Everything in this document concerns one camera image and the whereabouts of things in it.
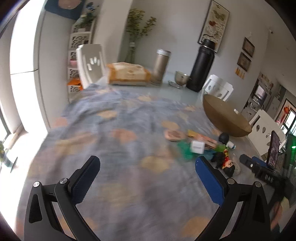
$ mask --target chair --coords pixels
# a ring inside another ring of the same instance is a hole
[[[212,74],[209,76],[202,87],[201,99],[203,101],[204,94],[210,94],[218,97],[223,101],[226,101],[232,92],[233,87],[231,84]]]
[[[260,155],[268,152],[272,131],[275,131],[279,136],[281,141],[280,148],[284,145],[286,139],[285,134],[280,129],[279,125],[264,110],[258,110],[249,124],[252,127],[252,132],[248,135],[248,138]]]
[[[77,66],[82,87],[97,82],[105,71],[102,47],[100,44],[84,44],[76,49]]]

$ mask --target thermos lid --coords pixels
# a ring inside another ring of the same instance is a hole
[[[212,50],[215,50],[215,42],[213,42],[212,40],[204,39],[202,45]]]
[[[157,54],[161,54],[161,55],[164,55],[164,56],[170,57],[171,52],[170,52],[170,51],[167,51],[167,50],[163,50],[163,49],[158,49],[158,50],[157,50]]]

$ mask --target potted plant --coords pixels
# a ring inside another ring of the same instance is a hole
[[[148,36],[148,33],[155,26],[156,18],[150,17],[141,28],[140,24],[145,15],[145,11],[132,8],[128,14],[126,31],[129,33],[129,50],[125,59],[125,62],[134,64],[135,63],[135,52],[136,44],[143,36]]]
[[[93,6],[93,2],[89,2],[86,5],[85,13],[80,16],[80,18],[75,23],[75,29],[78,32],[90,31],[91,24],[96,18],[96,8]]]
[[[6,156],[6,152],[4,150],[4,146],[2,142],[0,142],[0,162],[7,167],[12,167],[13,165],[13,163]]]

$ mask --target black round object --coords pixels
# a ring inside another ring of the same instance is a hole
[[[215,58],[214,48],[215,43],[213,41],[204,39],[202,46],[198,50],[190,80],[186,84],[188,89],[195,92],[199,92],[202,89]]]
[[[222,133],[219,136],[219,142],[221,142],[222,144],[226,145],[229,142],[229,135],[227,133]]]

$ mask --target brown bowl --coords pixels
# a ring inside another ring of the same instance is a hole
[[[227,102],[213,95],[204,95],[203,106],[209,120],[220,131],[233,137],[244,137],[252,132],[248,121],[241,113],[235,113]]]

